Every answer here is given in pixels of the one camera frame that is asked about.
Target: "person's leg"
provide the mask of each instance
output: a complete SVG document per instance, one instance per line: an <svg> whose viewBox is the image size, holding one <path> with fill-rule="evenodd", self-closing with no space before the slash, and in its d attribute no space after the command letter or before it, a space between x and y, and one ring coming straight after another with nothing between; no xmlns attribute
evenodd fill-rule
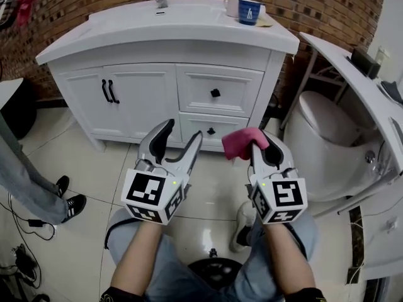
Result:
<svg viewBox="0 0 403 302"><path fill-rule="evenodd" d="M1 137L0 184L43 221L58 225L67 216L67 201L32 182L25 166Z"/></svg>
<svg viewBox="0 0 403 302"><path fill-rule="evenodd" d="M24 152L22 151L21 145L14 136L13 132L9 129L7 123L5 122L3 116L0 114L0 137L4 139L7 143L11 151L17 156L18 160L25 166L25 169L30 176L30 179L38 184L40 187L45 190L58 194L59 187L56 184L51 183L46 178L42 177L42 175L36 170L31 161L26 157Z"/></svg>
<svg viewBox="0 0 403 302"><path fill-rule="evenodd" d="M125 208L112 217L109 227L131 218ZM115 264L118 264L132 241L141 221L116 227L110 233L108 247ZM145 293L151 302L163 301L219 301L220 296L206 282L200 279L176 255L172 238L162 235L159 243L154 271Z"/></svg>
<svg viewBox="0 0 403 302"><path fill-rule="evenodd" d="M314 218L305 212L291 225L304 243L309 260L318 237ZM240 269L234 283L225 288L223 293L230 299L242 302L281 300L283 296L273 279L271 256L264 230L258 219L247 236L247 242L252 247L251 255Z"/></svg>

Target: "white bathroom vanity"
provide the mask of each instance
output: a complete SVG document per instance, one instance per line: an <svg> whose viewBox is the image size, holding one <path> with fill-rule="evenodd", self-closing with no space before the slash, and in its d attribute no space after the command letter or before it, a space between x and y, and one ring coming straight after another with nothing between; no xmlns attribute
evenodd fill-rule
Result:
<svg viewBox="0 0 403 302"><path fill-rule="evenodd" d="M155 1L100 11L37 56L93 145L140 143L173 118L168 146L203 132L203 150L259 126L286 53L299 39L279 23L246 26L221 0Z"/></svg>

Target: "red cloth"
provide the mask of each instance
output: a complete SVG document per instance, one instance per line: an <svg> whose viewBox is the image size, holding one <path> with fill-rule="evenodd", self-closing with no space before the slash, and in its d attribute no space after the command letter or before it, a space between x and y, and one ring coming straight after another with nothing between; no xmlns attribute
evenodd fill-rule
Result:
<svg viewBox="0 0 403 302"><path fill-rule="evenodd" d="M251 158L251 142L256 142L262 150L269 146L269 141L258 128L243 128L222 138L225 157L231 160L240 157L244 160Z"/></svg>
<svg viewBox="0 0 403 302"><path fill-rule="evenodd" d="M16 0L18 2L17 25L24 26L28 23L31 15L32 4L36 0Z"/></svg>

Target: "fiducial marker cube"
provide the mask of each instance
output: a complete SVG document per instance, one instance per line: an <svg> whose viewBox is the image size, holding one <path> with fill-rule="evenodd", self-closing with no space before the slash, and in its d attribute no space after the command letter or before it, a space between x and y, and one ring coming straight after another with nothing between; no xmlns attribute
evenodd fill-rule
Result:
<svg viewBox="0 0 403 302"><path fill-rule="evenodd" d="M258 179L249 198L263 224L289 223L308 207L304 178Z"/></svg>
<svg viewBox="0 0 403 302"><path fill-rule="evenodd" d="M128 169L121 200L141 220L167 225L185 199L183 179Z"/></svg>

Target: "sneaker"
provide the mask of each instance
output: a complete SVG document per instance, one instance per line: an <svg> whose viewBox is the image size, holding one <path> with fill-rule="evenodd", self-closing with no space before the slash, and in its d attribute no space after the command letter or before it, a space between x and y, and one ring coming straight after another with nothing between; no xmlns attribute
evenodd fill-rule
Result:
<svg viewBox="0 0 403 302"><path fill-rule="evenodd" d="M246 242L246 235L251 231L256 220L256 210L251 201L246 201L239 207L237 213L237 229L232 235L229 249L234 253L239 253L249 246Z"/></svg>
<svg viewBox="0 0 403 302"><path fill-rule="evenodd" d="M70 179L67 176L61 177L57 182L56 185L59 187L59 192L57 195L61 198L63 197L64 193L67 191L69 187Z"/></svg>
<svg viewBox="0 0 403 302"><path fill-rule="evenodd" d="M77 196L68 199L67 204L69 205L69 210L67 211L67 217L64 218L62 223L65 223L71 218L76 217L80 212L82 212L86 206L86 203L87 197L85 197L83 194L78 194Z"/></svg>

